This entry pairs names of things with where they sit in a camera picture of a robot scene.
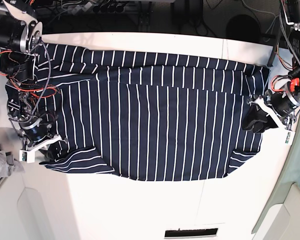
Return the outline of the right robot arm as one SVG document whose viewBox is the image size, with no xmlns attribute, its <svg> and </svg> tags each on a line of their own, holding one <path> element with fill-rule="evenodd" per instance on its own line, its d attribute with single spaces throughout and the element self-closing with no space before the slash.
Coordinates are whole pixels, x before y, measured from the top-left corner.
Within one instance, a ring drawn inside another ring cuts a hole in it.
<svg viewBox="0 0 300 240">
<path fill-rule="evenodd" d="M 39 85 L 35 78 L 37 49 L 42 47 L 43 25 L 37 20 L 33 1 L 0 0 L 0 75 L 6 77 L 7 116 L 21 140 L 19 160 L 33 163 L 36 152 L 46 161 L 54 159 L 51 146 L 67 142 L 53 132 L 57 123 L 55 110 L 40 109 L 42 100 L 59 93 L 48 81 Z"/>
</svg>

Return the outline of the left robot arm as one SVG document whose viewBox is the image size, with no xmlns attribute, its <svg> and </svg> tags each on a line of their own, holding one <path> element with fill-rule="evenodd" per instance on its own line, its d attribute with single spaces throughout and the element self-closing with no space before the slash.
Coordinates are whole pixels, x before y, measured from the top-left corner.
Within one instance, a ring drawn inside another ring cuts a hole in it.
<svg viewBox="0 0 300 240">
<path fill-rule="evenodd" d="M 273 77 L 269 89 L 247 100 L 250 109 L 241 126 L 255 134 L 274 128 L 290 131 L 300 113 L 300 0 L 282 0 L 278 18 L 280 28 L 267 65 L 272 66 L 274 57 L 280 55 L 281 37 L 292 54 L 292 63 L 286 65 L 286 75 Z"/>
</svg>

